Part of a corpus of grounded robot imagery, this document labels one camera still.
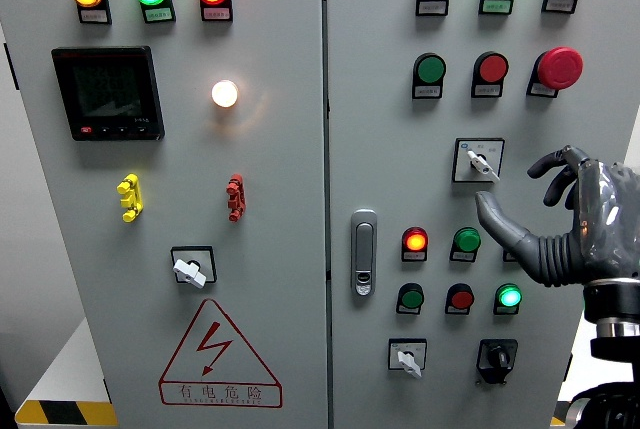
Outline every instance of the robotic hand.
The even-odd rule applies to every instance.
[[[478,192],[478,219],[536,282],[584,285],[585,319],[597,324],[593,357],[632,363],[635,383],[598,386],[574,398],[566,427],[640,428],[640,177],[566,146],[528,172],[539,178],[563,167],[544,197],[556,205],[571,185],[565,207],[570,232],[538,237],[506,217],[493,194]]]
[[[560,166],[564,168],[551,182],[544,204],[556,205],[575,182],[565,203],[573,210],[570,232],[537,237],[506,217],[489,192],[476,194],[480,224],[534,281],[547,287],[611,279],[637,285],[640,177],[621,164],[608,167],[571,146],[544,156],[528,174],[537,179]]]

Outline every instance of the white switch knob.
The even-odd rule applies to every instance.
[[[420,367],[416,364],[416,361],[411,354],[405,354],[402,351],[398,351],[398,362],[402,365],[404,372],[411,374],[416,379],[422,378]]]
[[[207,276],[200,272],[200,267],[195,262],[187,264],[178,259],[173,266],[173,272],[178,275],[179,281],[188,282],[198,289],[202,289],[207,282]]]
[[[469,159],[471,159],[471,164],[473,164],[473,167],[475,167],[480,174],[487,176],[494,183],[500,182],[500,178],[495,173],[493,168],[489,164],[487,164],[487,161],[485,161],[484,157],[478,156],[473,151],[467,151],[467,156],[469,156]]]

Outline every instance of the warning sign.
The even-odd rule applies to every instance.
[[[166,405],[282,407],[282,386],[213,299],[202,301],[159,386]]]

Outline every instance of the digital power meter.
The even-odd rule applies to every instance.
[[[57,48],[51,55],[76,141],[164,136],[148,46]]]

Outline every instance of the white indicator light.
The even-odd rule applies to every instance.
[[[238,100],[238,86],[231,81],[220,81],[211,89],[211,97],[220,107],[231,107]]]

